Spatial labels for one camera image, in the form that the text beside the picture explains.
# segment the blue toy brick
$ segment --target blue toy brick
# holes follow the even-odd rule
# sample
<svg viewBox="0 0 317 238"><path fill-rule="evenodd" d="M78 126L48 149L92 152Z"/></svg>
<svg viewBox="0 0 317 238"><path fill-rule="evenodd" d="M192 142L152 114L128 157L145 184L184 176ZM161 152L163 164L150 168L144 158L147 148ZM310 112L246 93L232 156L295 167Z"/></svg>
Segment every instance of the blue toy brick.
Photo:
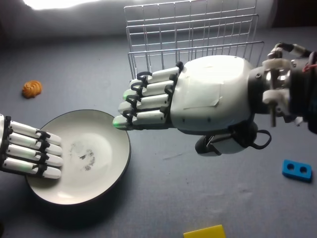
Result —
<svg viewBox="0 0 317 238"><path fill-rule="evenodd" d="M304 182L312 181L312 167L308 164L298 163L291 160L284 160L282 174L291 179Z"/></svg>

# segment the robotic hand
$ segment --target robotic hand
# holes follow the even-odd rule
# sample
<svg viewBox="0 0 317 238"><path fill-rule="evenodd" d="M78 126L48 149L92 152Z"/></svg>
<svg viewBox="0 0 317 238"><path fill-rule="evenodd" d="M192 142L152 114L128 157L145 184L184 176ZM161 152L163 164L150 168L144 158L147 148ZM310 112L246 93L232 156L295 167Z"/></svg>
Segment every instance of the robotic hand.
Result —
<svg viewBox="0 0 317 238"><path fill-rule="evenodd" d="M0 115L0 170L58 179L63 165L61 138Z"/></svg>
<svg viewBox="0 0 317 238"><path fill-rule="evenodd" d="M282 58L282 51L298 58ZM177 128L203 135L199 154L221 155L251 146L263 149L271 135L258 130L254 115L270 114L285 122L308 122L317 134L317 53L296 44L278 43L267 60L253 68L245 59L207 56L154 73L140 72L124 92L121 116L113 120L122 130ZM267 143L254 143L257 133Z"/></svg>
<svg viewBox="0 0 317 238"><path fill-rule="evenodd" d="M234 56L208 56L154 73L141 72L124 92L121 116L113 125L123 130L177 128L203 135L199 154L232 154L252 146L265 148L268 131L258 130L248 97L248 75L253 67ZM257 133L269 135L263 146Z"/></svg>

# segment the gray table surface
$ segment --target gray table surface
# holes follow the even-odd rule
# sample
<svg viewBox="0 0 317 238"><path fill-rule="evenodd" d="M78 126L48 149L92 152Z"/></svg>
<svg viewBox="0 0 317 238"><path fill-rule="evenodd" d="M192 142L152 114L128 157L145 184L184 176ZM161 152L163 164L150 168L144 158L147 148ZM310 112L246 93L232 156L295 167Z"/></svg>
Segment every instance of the gray table surface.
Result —
<svg viewBox="0 0 317 238"><path fill-rule="evenodd" d="M279 41L316 50L317 28L259 31L266 54ZM126 38L23 46L0 52L0 112L42 127L60 114L96 109L117 115L130 69ZM39 80L36 99L21 96L23 83ZM201 157L198 136L176 129L129 132L129 168L109 194L80 207L37 199L24 177L0 173L0 220L5 237L181 238L218 224L228 238L316 237L317 185L285 178L284 159L317 169L317 136L256 116L273 137L264 150Z"/></svg>

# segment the metal wire rack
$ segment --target metal wire rack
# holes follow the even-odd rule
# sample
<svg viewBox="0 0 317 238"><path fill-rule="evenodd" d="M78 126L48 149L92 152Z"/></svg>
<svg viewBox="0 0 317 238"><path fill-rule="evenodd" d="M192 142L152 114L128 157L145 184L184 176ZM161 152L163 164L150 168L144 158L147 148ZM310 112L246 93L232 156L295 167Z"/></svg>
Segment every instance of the metal wire rack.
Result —
<svg viewBox="0 0 317 238"><path fill-rule="evenodd" d="M264 42L254 41L256 5L257 0L186 0L126 6L132 78L210 55L238 56L257 66Z"/></svg>

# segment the orange pastry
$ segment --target orange pastry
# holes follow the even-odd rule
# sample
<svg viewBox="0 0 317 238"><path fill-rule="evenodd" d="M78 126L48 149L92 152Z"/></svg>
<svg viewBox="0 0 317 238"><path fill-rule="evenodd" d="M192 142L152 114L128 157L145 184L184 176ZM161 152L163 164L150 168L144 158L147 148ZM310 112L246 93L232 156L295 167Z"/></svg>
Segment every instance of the orange pastry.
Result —
<svg viewBox="0 0 317 238"><path fill-rule="evenodd" d="M29 81L24 84L22 89L22 94L26 98L35 98L36 95L39 95L42 91L42 84L39 81Z"/></svg>

